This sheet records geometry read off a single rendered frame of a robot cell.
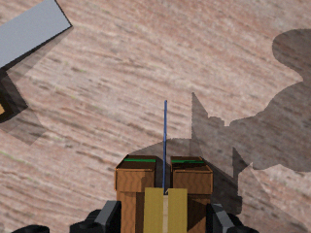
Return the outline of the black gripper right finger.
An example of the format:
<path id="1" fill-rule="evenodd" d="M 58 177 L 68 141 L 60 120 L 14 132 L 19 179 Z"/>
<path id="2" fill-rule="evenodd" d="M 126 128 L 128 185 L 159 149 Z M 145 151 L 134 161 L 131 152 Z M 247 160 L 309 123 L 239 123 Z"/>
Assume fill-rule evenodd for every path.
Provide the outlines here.
<path id="1" fill-rule="evenodd" d="M 206 205 L 205 233 L 259 233 L 244 226 L 238 216 L 227 214 L 221 204 Z"/>

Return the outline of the brown wooden block with green band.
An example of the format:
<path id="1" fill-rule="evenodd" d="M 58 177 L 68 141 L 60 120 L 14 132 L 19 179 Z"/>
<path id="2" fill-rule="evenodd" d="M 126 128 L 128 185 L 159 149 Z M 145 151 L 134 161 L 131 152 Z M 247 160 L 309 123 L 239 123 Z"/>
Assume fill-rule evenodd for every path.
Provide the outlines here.
<path id="1" fill-rule="evenodd" d="M 115 168 L 114 190 L 121 201 L 121 233 L 143 233 L 145 187 L 156 187 L 156 155 L 126 155 Z M 205 233 L 213 170 L 200 157 L 171 156 L 170 188 L 187 188 L 187 233 Z"/>

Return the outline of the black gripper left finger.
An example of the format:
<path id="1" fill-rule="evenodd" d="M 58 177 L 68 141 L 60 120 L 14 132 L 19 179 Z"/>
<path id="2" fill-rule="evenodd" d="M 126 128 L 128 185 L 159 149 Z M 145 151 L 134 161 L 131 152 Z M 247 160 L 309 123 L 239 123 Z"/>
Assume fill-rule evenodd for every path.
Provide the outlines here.
<path id="1" fill-rule="evenodd" d="M 11 233 L 50 233 L 50 229 L 31 224 Z M 102 210 L 96 209 L 84 221 L 72 224 L 69 233 L 121 233 L 121 201 L 108 200 Z"/>

